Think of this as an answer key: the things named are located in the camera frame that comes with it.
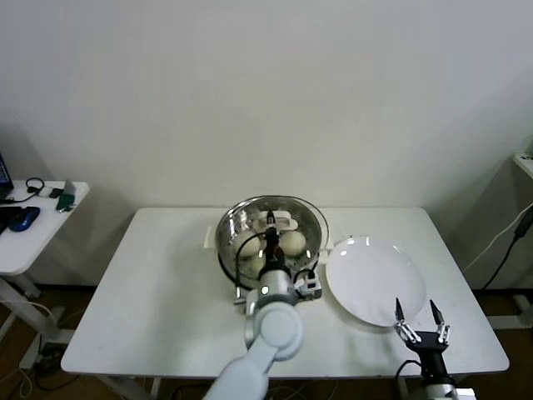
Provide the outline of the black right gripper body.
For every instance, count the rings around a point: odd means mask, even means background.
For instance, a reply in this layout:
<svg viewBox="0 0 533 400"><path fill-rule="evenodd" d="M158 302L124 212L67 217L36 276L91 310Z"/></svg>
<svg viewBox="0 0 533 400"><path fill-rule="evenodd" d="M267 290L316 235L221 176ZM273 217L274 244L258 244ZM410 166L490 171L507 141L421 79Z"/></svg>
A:
<svg viewBox="0 0 533 400"><path fill-rule="evenodd" d="M414 352L421 364L421 374L424 378L443 378L448 376L446 365L442 357L447 345L439 341L436 332L416 331L420 338L414 342L406 340L406 346Z"/></svg>

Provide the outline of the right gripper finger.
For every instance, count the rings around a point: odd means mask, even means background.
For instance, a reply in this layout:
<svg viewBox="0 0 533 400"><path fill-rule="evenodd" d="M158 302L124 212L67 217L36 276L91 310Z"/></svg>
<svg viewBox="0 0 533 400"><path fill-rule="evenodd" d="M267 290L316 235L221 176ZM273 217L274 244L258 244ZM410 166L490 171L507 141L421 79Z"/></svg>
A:
<svg viewBox="0 0 533 400"><path fill-rule="evenodd" d="M440 344L448 345L451 326L445 323L445 319L441 310L436 306L434 301L430 300L431 312L437 326L436 335L437 342Z"/></svg>
<svg viewBox="0 0 533 400"><path fill-rule="evenodd" d="M404 343L418 343L419 335L406 322L403 308L398 297L396 298L395 317L395 330L401 340Z"/></svg>

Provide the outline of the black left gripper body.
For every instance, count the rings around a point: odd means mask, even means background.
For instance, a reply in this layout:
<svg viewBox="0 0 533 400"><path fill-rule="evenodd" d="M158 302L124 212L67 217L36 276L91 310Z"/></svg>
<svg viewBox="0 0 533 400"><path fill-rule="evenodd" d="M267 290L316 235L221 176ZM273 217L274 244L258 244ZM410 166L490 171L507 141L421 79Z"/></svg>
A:
<svg viewBox="0 0 533 400"><path fill-rule="evenodd" d="M285 253L281 249L279 242L280 236L277 233L277 230L273 227L269 227L265 231L265 263L260 274L264 275L271 271L283 271L288 273L288 267L286 266Z"/></svg>

